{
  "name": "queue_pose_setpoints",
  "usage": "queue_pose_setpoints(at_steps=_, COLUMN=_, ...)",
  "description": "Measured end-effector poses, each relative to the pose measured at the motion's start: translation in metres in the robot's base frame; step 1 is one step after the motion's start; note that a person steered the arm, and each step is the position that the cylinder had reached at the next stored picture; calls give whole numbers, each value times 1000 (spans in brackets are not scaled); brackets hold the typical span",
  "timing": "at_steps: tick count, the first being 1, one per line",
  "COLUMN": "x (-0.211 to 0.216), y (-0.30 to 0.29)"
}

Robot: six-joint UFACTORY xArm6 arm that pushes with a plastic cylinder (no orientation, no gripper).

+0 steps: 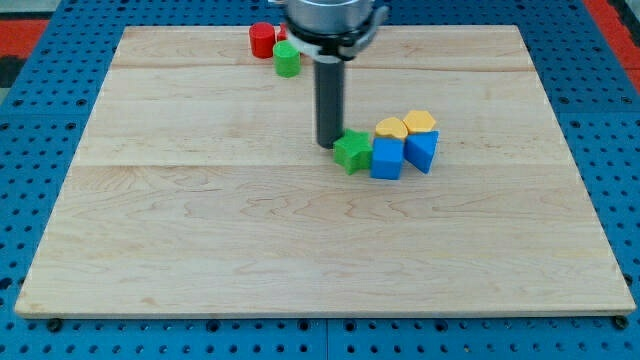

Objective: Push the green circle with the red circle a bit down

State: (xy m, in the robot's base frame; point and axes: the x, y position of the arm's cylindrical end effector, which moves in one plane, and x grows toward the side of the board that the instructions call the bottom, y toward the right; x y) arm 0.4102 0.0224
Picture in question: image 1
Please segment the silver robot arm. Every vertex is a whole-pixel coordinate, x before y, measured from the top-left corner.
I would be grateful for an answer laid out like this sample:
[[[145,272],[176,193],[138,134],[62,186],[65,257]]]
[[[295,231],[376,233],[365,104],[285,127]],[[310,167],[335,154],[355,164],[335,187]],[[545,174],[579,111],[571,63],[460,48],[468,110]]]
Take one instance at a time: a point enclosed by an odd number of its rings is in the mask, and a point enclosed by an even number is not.
[[[374,40],[390,8],[373,0],[275,0],[284,12],[287,39],[320,63],[351,61]]]

